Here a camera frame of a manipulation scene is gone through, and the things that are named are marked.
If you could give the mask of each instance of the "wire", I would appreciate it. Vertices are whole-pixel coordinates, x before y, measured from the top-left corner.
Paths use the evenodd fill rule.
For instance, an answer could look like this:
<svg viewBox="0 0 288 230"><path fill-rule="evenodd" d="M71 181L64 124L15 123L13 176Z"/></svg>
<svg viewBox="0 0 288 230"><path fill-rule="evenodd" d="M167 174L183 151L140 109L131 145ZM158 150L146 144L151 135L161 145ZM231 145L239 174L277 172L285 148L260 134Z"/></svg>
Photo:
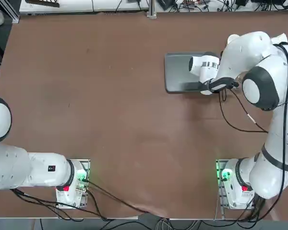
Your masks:
<svg viewBox="0 0 288 230"><path fill-rule="evenodd" d="M110 220L108 223L106 223L103 227L101 227L101 229L99 230L103 230L106 226L108 226L108 224L112 223L113 221L115 221L114 219Z"/></svg>
<svg viewBox="0 0 288 230"><path fill-rule="evenodd" d="M187 7L188 7L188 10L189 10L189 12L190 12L189 4L187 4Z"/></svg>
<svg viewBox="0 0 288 230"><path fill-rule="evenodd" d="M196 230L199 230L199 229L200 229L200 226L201 226L201 224L202 224L202 221L200 220L200 223L198 224L198 226L197 226L197 229L196 229Z"/></svg>
<svg viewBox="0 0 288 230"><path fill-rule="evenodd" d="M219 1L219 2L221 2L221 3L223 4L223 6L222 6L222 8L220 9L220 11L223 11L223 8L224 8L224 6L226 6L226 7L227 7L227 9L228 9L228 6L226 5L226 2L225 2L225 0L224 0L224 1L221 1L221 0L217 0L217 1Z"/></svg>
<svg viewBox="0 0 288 230"><path fill-rule="evenodd" d="M259 130L244 130L244 129L240 129L240 128L234 127L231 123L229 123L229 121L226 119L226 117L225 117L225 115L224 115L224 112L223 112L222 103L221 103L221 96L220 96L220 95L221 95L221 92L219 92L219 104L220 104L221 113L222 113L222 116L223 116L224 120L226 121L226 123L227 123L230 127L234 128L234 129L236 129L236 130L238 130L238 131L240 131L240 132L246 132L246 133L265 133L264 131L259 131Z"/></svg>
<svg viewBox="0 0 288 230"><path fill-rule="evenodd" d="M203 12L202 9L199 8L198 6L194 5L194 7L195 7L195 8L198 8L201 12Z"/></svg>
<svg viewBox="0 0 288 230"><path fill-rule="evenodd" d="M83 208L80 208L80 207L75 207L75 206L72 206L72 205L69 205L69 204L65 204L65 203L62 203L62 202L57 202L57 201L48 201L48 200L43 200L43 199L39 199L37 197L34 197L34 196L30 196L30 195L27 195L25 194L24 192L20 191L19 189L11 189L12 191L16 191L18 193L18 195L20 196L24 196L24 197L27 197L29 199L33 199L35 201L40 201L40 202L43 202L43 203L48 203L48 204L55 204L55 205L64 205L64 206L68 206L68 207L72 207L72 208L75 208L77 210L80 210L80 211L83 211L83 212L87 212L87 213L91 213L91 214L94 214L98 217L101 217L99 216L97 213L93 212L93 211L89 211L89 210L85 210Z"/></svg>
<svg viewBox="0 0 288 230"><path fill-rule="evenodd" d="M197 224L197 220L194 220L189 226L187 226L186 228L184 229L176 229L173 227L171 221L168 219L168 224L170 225L170 227L173 229L173 230L190 230L192 229L196 224Z"/></svg>
<svg viewBox="0 0 288 230"><path fill-rule="evenodd" d="M287 59L287 67L288 67L288 52L287 50L283 47L284 43L280 44L274 44L276 47L279 47L283 50L286 59ZM282 196L283 189L284 189L284 184L285 184L285 165L286 165L286 126L287 126L287 108L288 108L288 82L287 82L287 90L286 90L286 96L285 96L285 103L284 103L284 119L283 119L283 173L282 173L282 184L280 187L280 192L277 196L276 201L272 204L272 206L268 209L268 211L261 216L259 219L257 219L255 222L258 222L265 218L270 211L274 208L274 206L278 203L280 197Z"/></svg>
<svg viewBox="0 0 288 230"><path fill-rule="evenodd" d="M203 0L203 2L205 3L206 9L207 9L207 10L208 10L208 12L209 12L209 7L208 7L208 5L207 5L206 1L205 1L205 0Z"/></svg>
<svg viewBox="0 0 288 230"><path fill-rule="evenodd" d="M93 183L93 182L91 182L91 181L89 181L89 180L87 180L87 179L83 179L82 181L93 185L94 187L96 187L96 188L98 188L99 190L103 191L104 193L106 193L107 195L111 196L111 197L114 198L115 200L121 202L122 204L124 204L124 205L126 205L126 206L128 206L128 207L130 207L130 208L132 208L132 209L134 209L134 210L136 210L136 211L138 211L138 212L148 213L147 211L144 211L144 210L142 210L142 209L140 209L140 208L134 207L134 206L128 204L127 202L125 202L125 201L117 198L116 196L114 196L114 195L112 195L110 192L108 192L107 190L103 189L102 187L98 186L97 184L95 184L95 183Z"/></svg>
<svg viewBox="0 0 288 230"><path fill-rule="evenodd" d="M142 8L141 8L141 5L140 5L140 0L137 0L136 2L138 3L138 6L139 6L139 8L140 8L140 11L142 11Z"/></svg>
<svg viewBox="0 0 288 230"><path fill-rule="evenodd" d="M39 219L39 222L40 222L40 228L41 228L42 230L44 230L44 228L43 228L43 223L42 223L42 219Z"/></svg>
<svg viewBox="0 0 288 230"><path fill-rule="evenodd" d="M30 203L30 204L36 204L36 205L41 205L41 206L44 206L44 207L47 207L50 211L52 211L53 213L55 213L59 218L63 219L63 220L72 220L74 222L82 222L82 220L78 220L78 219L73 219L72 217L70 217L65 211L63 211L62 209L58 208L58 207L55 207L55 206L52 206L52 205L46 205L40 201L37 201L37 202L34 202L34 201L30 201L30 200L27 200L27 199L24 199L23 197L21 197L16 191L12 190L12 192L18 197L20 198L21 200L27 202L27 203ZM68 218L65 218L63 217L62 215L60 215L58 212L54 211L53 209L51 209L50 207L56 209L56 210L59 210L61 212L63 212Z"/></svg>
<svg viewBox="0 0 288 230"><path fill-rule="evenodd" d="M238 100L238 102L240 103L241 107L243 108L244 112L245 112L245 113L248 115L248 117L255 123L255 125L256 125L257 127L259 127L263 132L268 133L268 132L267 132L265 129L263 129L259 124L257 124L257 123L255 122L255 120L251 117L251 115L246 111L245 107L243 106L243 104L242 104L240 98L237 96L237 94L236 94L235 92L233 92L233 90L229 90L229 91L231 91L231 92L235 95L235 97L237 98L237 100Z"/></svg>
<svg viewBox="0 0 288 230"><path fill-rule="evenodd" d="M115 12L116 12L117 9L120 7L120 4L121 4L122 1L123 1L123 0L120 0L119 4L117 5L117 8L116 8Z"/></svg>
<svg viewBox="0 0 288 230"><path fill-rule="evenodd" d="M115 228L118 228L120 226L123 226L123 225L126 225L126 224L132 224L132 223L137 223L137 224L140 224L142 225L143 227L147 228L148 230L152 230L150 227L138 222L138 221L129 221L129 222L125 222L125 223L122 223L122 224L118 224L117 226L114 226L112 228L109 228L109 229L105 229L105 230L112 230L112 229L115 229Z"/></svg>
<svg viewBox="0 0 288 230"><path fill-rule="evenodd" d="M254 11L257 11L259 9L259 7L261 7L261 5L262 5L262 2L259 4L259 6Z"/></svg>
<svg viewBox="0 0 288 230"><path fill-rule="evenodd" d="M98 207L98 205L97 205L97 201L96 201L93 193L92 193L90 190L87 190L86 192L87 192L87 193L91 196L91 198L93 199L94 205L95 205L95 208L96 208L96 211L97 211L97 213L99 214L99 216L101 217L101 219L102 219L103 221L109 221L109 219L107 219L106 217L104 217L104 216L100 213L99 207Z"/></svg>
<svg viewBox="0 0 288 230"><path fill-rule="evenodd" d="M237 223L237 222L239 221L239 219L243 216L243 214L245 213L245 211L248 209L248 207L250 206L250 204L251 204L252 202L253 202L253 199L251 199L251 201L247 204L246 208L245 208L244 211L241 213L241 215L240 215L234 222L232 222L232 223L230 223L230 224L218 226L218 225L207 224L207 223L204 222L203 220L202 220L202 222L203 222L205 225L208 225L208 226L211 226L211 227L217 227L217 228L219 228L219 227L228 227L228 226L234 225L234 224Z"/></svg>

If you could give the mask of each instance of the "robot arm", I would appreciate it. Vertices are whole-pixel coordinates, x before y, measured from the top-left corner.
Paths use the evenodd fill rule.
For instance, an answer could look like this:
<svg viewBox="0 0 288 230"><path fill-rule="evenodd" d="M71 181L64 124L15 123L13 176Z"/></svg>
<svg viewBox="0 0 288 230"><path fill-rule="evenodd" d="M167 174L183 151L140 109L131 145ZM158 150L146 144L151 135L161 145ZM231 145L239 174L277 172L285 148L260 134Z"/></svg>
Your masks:
<svg viewBox="0 0 288 230"><path fill-rule="evenodd" d="M0 98L0 142L12 126L12 114ZM79 207L87 172L77 160L56 153L36 153L0 143L0 190L17 187L56 187L57 201Z"/></svg>
<svg viewBox="0 0 288 230"><path fill-rule="evenodd" d="M234 80L241 73L249 71L266 57L277 55L277 49L272 44L280 42L287 42L285 34L272 39L264 32L243 36L233 34L228 38L221 62L215 54L208 52L202 57L192 57L189 71L200 76L203 94L231 89L237 86Z"/></svg>
<svg viewBox="0 0 288 230"><path fill-rule="evenodd" d="M262 110L273 110L270 130L262 150L252 158L229 160L222 172L229 208L245 209L254 193L270 199L281 189L283 105L288 82L288 63L284 52L273 45L280 42L287 42L284 34L272 39L263 32L249 33L241 37L230 36L215 78L206 77L203 82L206 91L202 93L210 94L232 87L234 79L246 72L242 81L246 99ZM286 129L283 188L288 186L288 115Z"/></svg>

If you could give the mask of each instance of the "brown tabletop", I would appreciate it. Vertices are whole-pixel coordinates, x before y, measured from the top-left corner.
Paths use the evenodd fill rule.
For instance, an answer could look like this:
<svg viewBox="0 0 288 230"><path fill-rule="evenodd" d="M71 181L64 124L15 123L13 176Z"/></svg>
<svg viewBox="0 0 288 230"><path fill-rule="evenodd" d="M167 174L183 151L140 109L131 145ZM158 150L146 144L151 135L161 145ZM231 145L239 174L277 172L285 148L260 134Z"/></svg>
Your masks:
<svg viewBox="0 0 288 230"><path fill-rule="evenodd" d="M12 27L0 71L0 97L13 115L5 143L90 158L92 180L156 215L212 219L215 160L252 156L266 135L229 127L216 95L168 94L164 55L219 54L230 34L252 31L288 36L288 12L22 17ZM240 97L268 128L271 113ZM256 129L230 94L224 111L232 124ZM55 200L54 188L25 191ZM139 214L98 192L96 198L108 217ZM88 209L94 210L91 201ZM239 214L226 211L226 218ZM50 216L44 207L0 191L0 217ZM288 220L288 189L273 219Z"/></svg>

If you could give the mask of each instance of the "power cord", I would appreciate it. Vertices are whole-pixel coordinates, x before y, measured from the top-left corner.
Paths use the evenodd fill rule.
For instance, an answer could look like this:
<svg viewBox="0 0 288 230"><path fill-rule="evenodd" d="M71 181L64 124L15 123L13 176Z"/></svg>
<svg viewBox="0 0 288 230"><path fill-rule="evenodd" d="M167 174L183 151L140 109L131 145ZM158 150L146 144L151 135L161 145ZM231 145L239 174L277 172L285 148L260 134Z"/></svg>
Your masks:
<svg viewBox="0 0 288 230"><path fill-rule="evenodd" d="M94 202L96 211L97 211L97 213L99 214L99 216L101 217L101 219L102 219L103 221L111 221L111 220L109 220L108 218L104 217L104 216L100 213L99 207L98 207L98 205L97 205L97 201L96 201L93 193L92 193L90 190L88 190L88 189L87 189L86 192L87 192L87 193L91 196L91 198L93 199L93 202Z"/></svg>
<svg viewBox="0 0 288 230"><path fill-rule="evenodd" d="M138 212L148 213L147 211L144 211L144 210L142 210L142 209L140 209L140 208L134 207L134 206L128 204L127 202L125 202L125 201L117 198L116 196L114 196L114 195L112 195L110 192L108 192L107 190L103 189L103 188L100 187L99 185L97 185L97 184L95 184L95 183L93 183L93 182L91 182L91 181L89 181L89 180L87 180L87 179L82 179L82 181L93 185L94 187L98 188L98 189L101 190L102 192L106 193L108 196L112 197L113 199L119 201L120 203L122 203L122 204L124 204L124 205L126 205L126 206L128 206L128 207L130 207L130 208L132 208L132 209L134 209L134 210L136 210L136 211L138 211Z"/></svg>
<svg viewBox="0 0 288 230"><path fill-rule="evenodd" d="M263 129L259 124L256 123L256 121L251 117L251 115L246 111L245 107L243 106L240 98L237 96L237 94L235 92L233 92L233 90L229 90L230 92L233 93L233 95L235 95L235 97L237 98L238 102L240 103L242 109L244 110L244 112L247 114L247 116L251 119L251 121L254 122L254 124L259 127L263 132L268 133L265 129Z"/></svg>
<svg viewBox="0 0 288 230"><path fill-rule="evenodd" d="M191 230L196 224L197 224L198 220L194 220L189 226L185 227L184 229L177 229L174 228L170 219L168 219L168 224L170 226L170 228L172 228L172 230Z"/></svg>
<svg viewBox="0 0 288 230"><path fill-rule="evenodd" d="M246 133L267 133L267 131L265 131L263 128L261 128L259 125L259 127L262 129L262 131L259 131L259 130L244 130L244 129L240 129L240 128L237 128L237 127L235 127L235 126L233 126L227 119L226 119L226 117L225 117L225 115L224 115L224 112L223 112L223 108L222 108L222 102L221 102L221 95L222 95L222 101L223 102L225 102L226 101L226 99L227 99L227 91L226 91L226 89L224 89L224 90L222 90L221 92L219 92L219 104L220 104L220 109L221 109L221 113L222 113L222 116L223 116L223 118L224 118L224 120L226 121L226 123L230 126L230 127L232 127L232 128L234 128L234 129L236 129L236 130L238 130L238 131L240 131L240 132L246 132ZM240 105L242 106L242 108L243 108L243 110L245 111L245 113L248 115L248 117L256 124L256 122L254 121L254 119L249 115L249 113L245 110L245 108L244 108L244 106L243 106L243 104L241 103L241 101L240 101L240 99L237 97L237 99L238 99L238 101L240 102Z"/></svg>
<svg viewBox="0 0 288 230"><path fill-rule="evenodd" d="M43 223L42 223L42 219L39 219L39 222L40 222L40 228L41 228L42 230L44 230Z"/></svg>
<svg viewBox="0 0 288 230"><path fill-rule="evenodd" d="M120 0L119 4L118 4L117 7L116 7L115 12L116 12L116 11L118 10L118 8L120 7L120 4L121 4L122 1L123 1L123 0Z"/></svg>
<svg viewBox="0 0 288 230"><path fill-rule="evenodd" d="M145 227L146 229L152 230L150 227L148 227L148 226L146 226L145 224L142 224L142 223L140 223L140 222L138 222L138 221L125 222L125 223L122 223L122 224L118 224L118 225L116 225L116 226L114 226L114 227L112 227L112 228L108 228L108 229L104 229L104 230L112 230L112 229L116 229L116 228L118 228L118 227L120 227L120 226L123 226L123 225L126 225L126 224L132 224L132 223L142 225L142 226Z"/></svg>
<svg viewBox="0 0 288 230"><path fill-rule="evenodd" d="M283 45L288 45L288 43L280 43L280 44L274 44L274 46L279 47L283 50L286 59L287 59L287 67L288 67L288 51L286 50L286 48ZM283 189L284 189L284 184L285 184L285 165L286 165L286 133L287 133L287 108L288 108L288 82L287 82L287 90L286 90L286 96L285 96L285 103L284 103L284 119L283 119L283 170L282 170L282 184L280 187L280 192L277 196L276 201L272 204L272 206L268 209L268 211L260 218L258 218L256 221L254 222L258 222L260 220L262 220L263 218L265 218L270 212L271 210L274 208L274 206L278 203L279 199L282 196L283 193Z"/></svg>
<svg viewBox="0 0 288 230"><path fill-rule="evenodd" d="M138 3L138 6L139 6L139 8L140 8L140 11L142 11L142 8L141 8L141 5L140 5L140 0L137 0L136 2Z"/></svg>
<svg viewBox="0 0 288 230"><path fill-rule="evenodd" d="M22 199L23 201L27 202L27 203L32 203L32 204L37 204L37 205L43 205L45 207L49 207L51 205L46 205L45 203L47 204L53 204L53 205L63 205L63 206L68 206L68 207L72 207L72 208L75 208L79 211L82 211L82 212L87 212L87 213L91 213L91 214L94 214L98 217L101 217L98 213L95 213L93 211L89 211L89 210L86 210L86 209L83 209L83 208L80 208L80 207L75 207L75 206L72 206L72 205L69 205L69 204L65 204L65 203L61 203L61 202L57 202L57 201L48 201L48 200L43 200L43 199L39 199L37 197L34 197L34 196L31 196L31 195L27 195L25 194L24 192L20 191L19 189L11 189L11 191L17 196L19 197L20 199ZM31 200L35 200L37 202L34 202L34 201L30 201L30 200L27 200L25 199L24 197L28 198L28 199L31 199ZM55 208L57 210L60 210L61 212L63 212L66 216L67 213L65 211L63 211L62 209L58 208L58 207L55 207L55 206L51 206L52 208ZM73 219L71 218L70 216L68 216L70 219L65 219L65 218L62 218L64 220L73 220L75 222L81 222L83 220L76 220L76 219Z"/></svg>
<svg viewBox="0 0 288 230"><path fill-rule="evenodd" d="M204 223L204 224L207 225L207 226L216 227L216 228L232 226L232 225L234 225L235 223L237 223L237 222L240 220L240 218L243 216L243 214L246 212L246 210L249 208L249 206L250 206L250 204L251 204L252 202L253 202L253 199L247 204L246 208L245 208L244 211L241 213L241 215L240 215L235 221L233 221L233 222L230 223L230 224L218 226L218 225L207 224L207 223L204 222L203 220L202 220L202 223Z"/></svg>
<svg viewBox="0 0 288 230"><path fill-rule="evenodd" d="M53 213L55 213L59 218L61 218L62 220L72 220L72 221L74 221L74 222L82 222L83 221L83 219L81 219L81 220L79 220L79 219L73 219L71 216L69 216L64 210L62 210L62 209L60 209L60 208L58 208L58 207L55 207L55 206L53 206L53 205L46 205L46 204L44 204L43 202L41 202L41 201L38 201L38 200L35 200L36 202L34 202L34 201L31 201L31 200L28 200L28 199L25 199L25 198L23 198L23 197L21 197L21 195L19 194L19 190L17 189L11 189L12 190L12 192L18 197L18 198L20 198L21 200L23 200L23 201L25 201L25 202L27 202L27 203L30 203L30 204L36 204L36 205L41 205L41 206L44 206L44 207L46 207L46 208L48 208L50 211L52 211ZM58 211L60 211L60 212L62 212L62 213L64 213L65 214L65 216L67 216L67 218L65 218L65 217L63 217L61 214L59 214L58 212L56 212L56 211L54 211L52 208L54 208L54 209L56 209L56 210L58 210Z"/></svg>

